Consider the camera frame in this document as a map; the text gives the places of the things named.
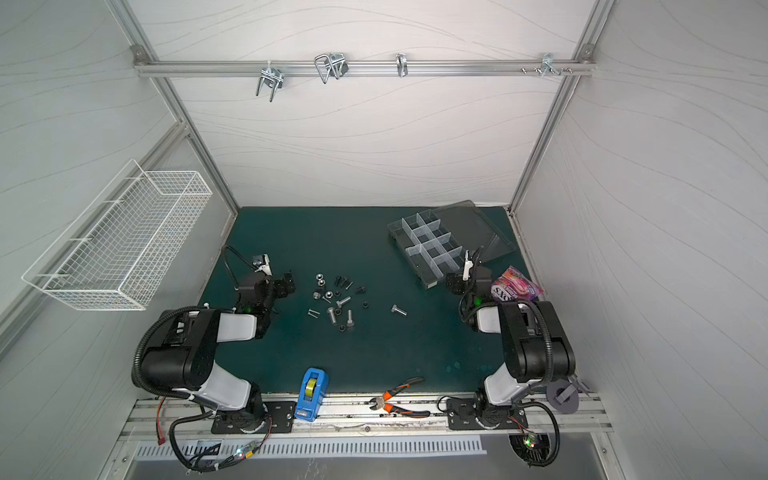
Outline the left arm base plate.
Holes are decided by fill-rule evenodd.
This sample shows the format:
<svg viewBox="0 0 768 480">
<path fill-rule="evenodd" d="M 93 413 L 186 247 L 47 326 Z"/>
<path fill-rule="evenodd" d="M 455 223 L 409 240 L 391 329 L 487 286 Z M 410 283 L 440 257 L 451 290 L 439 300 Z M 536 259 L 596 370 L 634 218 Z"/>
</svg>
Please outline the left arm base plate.
<svg viewBox="0 0 768 480">
<path fill-rule="evenodd" d="M 295 401 L 266 401 L 262 416 L 245 410 L 219 412 L 214 416 L 212 434 L 263 434 L 268 429 L 272 433 L 290 433 L 293 428 Z"/>
</svg>

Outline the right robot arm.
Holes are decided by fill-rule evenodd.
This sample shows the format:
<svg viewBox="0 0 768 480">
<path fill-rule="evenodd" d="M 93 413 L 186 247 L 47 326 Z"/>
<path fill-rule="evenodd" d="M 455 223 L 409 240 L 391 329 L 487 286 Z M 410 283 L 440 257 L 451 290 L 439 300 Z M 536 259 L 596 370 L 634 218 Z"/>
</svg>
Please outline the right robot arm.
<svg viewBox="0 0 768 480">
<path fill-rule="evenodd" d="M 553 304 L 541 299 L 537 284 L 514 267 L 495 278 L 478 265 L 448 274 L 446 286 L 460 297 L 462 323 L 501 341 L 502 364 L 485 377 L 469 407 L 480 428 L 520 423 L 525 399 L 540 390 L 559 413 L 579 409 L 575 354 Z"/>
</svg>

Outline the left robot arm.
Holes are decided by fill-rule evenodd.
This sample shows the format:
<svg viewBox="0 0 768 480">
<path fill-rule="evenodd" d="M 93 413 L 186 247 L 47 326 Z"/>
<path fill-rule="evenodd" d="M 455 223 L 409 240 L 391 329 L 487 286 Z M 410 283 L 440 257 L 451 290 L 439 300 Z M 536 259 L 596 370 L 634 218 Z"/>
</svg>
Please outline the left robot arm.
<svg viewBox="0 0 768 480">
<path fill-rule="evenodd" d="M 131 380 L 156 396 L 208 408 L 227 428 L 253 432 L 268 422 L 260 387 L 220 366 L 216 351 L 224 344 L 263 339 L 275 301 L 294 293 L 296 286 L 291 272 L 274 278 L 257 271 L 237 291 L 239 302 L 232 310 L 189 306 L 163 311 L 136 348 Z"/>
</svg>

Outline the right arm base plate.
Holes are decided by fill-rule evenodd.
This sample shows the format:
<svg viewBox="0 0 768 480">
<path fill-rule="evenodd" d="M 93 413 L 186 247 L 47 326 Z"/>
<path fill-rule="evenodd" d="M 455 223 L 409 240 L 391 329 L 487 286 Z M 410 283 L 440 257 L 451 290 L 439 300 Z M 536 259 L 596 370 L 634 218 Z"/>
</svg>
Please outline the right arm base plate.
<svg viewBox="0 0 768 480">
<path fill-rule="evenodd" d="M 494 406 L 474 397 L 443 396 L 437 407 L 453 431 L 528 430 L 525 413 L 510 406 Z"/>
</svg>

